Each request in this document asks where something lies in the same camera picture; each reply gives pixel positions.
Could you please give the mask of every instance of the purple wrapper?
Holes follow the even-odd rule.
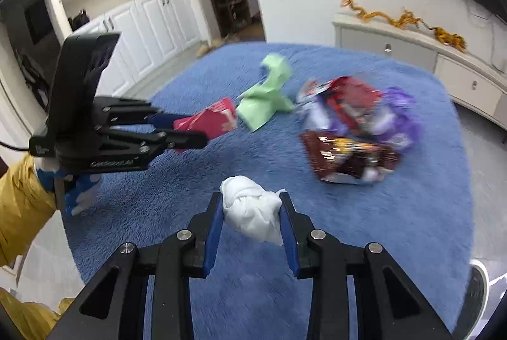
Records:
[[[383,105],[376,109],[370,132],[379,143],[389,144],[399,153],[409,150],[419,141],[422,127],[410,112],[415,99],[399,87],[384,92]]]

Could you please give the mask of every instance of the fluffy blue carpet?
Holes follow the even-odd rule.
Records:
[[[122,242],[142,247],[184,228],[225,178],[242,174],[266,190],[286,188],[296,210],[344,243],[382,243],[452,330],[469,271],[472,196],[456,112],[434,76],[366,53],[247,43],[199,60],[153,102],[168,112],[193,113],[222,97],[235,99],[257,82],[260,61],[270,52],[290,61],[294,77],[283,88],[289,96],[310,77],[344,74],[379,89],[403,88],[417,100],[422,142],[382,183],[326,184],[310,170],[295,115],[278,113],[255,133],[240,123],[203,150],[160,156],[146,172],[105,175],[97,206],[65,219],[84,281]],[[192,280],[191,295],[197,339],[306,338],[311,281],[292,277],[282,247],[226,225],[215,268],[207,280]],[[354,325],[352,333],[356,338]]]

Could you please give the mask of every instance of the white drawer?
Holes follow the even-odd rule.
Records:
[[[488,79],[439,54],[435,74],[447,92],[492,116],[502,90]]]
[[[385,51],[389,48],[387,45],[390,45],[390,52]],[[437,61],[437,53],[429,48],[395,37],[344,27],[341,29],[341,47],[391,57],[394,60],[424,68],[430,73],[433,73]]]

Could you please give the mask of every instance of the yellow sleeve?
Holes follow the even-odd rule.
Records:
[[[0,267],[26,252],[55,210],[55,195],[44,190],[26,154],[0,179]]]
[[[21,303],[0,287],[0,304],[26,340],[45,340],[60,315],[39,303]]]

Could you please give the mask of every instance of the candy wrapper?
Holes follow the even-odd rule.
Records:
[[[373,138],[404,153],[419,141],[422,128],[410,112],[415,99],[399,87],[383,93],[354,77],[340,77],[324,93],[341,121],[361,137]]]
[[[398,161],[388,145],[362,143],[328,133],[307,131],[300,134],[312,170],[331,183],[369,184],[384,179]]]
[[[319,84],[308,80],[296,95],[296,113],[302,120],[303,130],[326,131],[337,136],[348,133],[348,126],[332,110],[328,110],[321,94],[329,89],[329,83]]]
[[[237,127],[236,108],[229,98],[206,107],[196,115],[174,121],[174,130],[202,131],[209,140],[228,133]]]
[[[382,93],[351,76],[331,80],[327,103],[357,135],[365,134],[367,118],[380,104]]]
[[[417,116],[410,111],[414,104],[414,97],[399,87],[388,88],[382,103],[368,116],[365,130],[376,141],[389,144],[399,153],[406,152],[422,134]]]

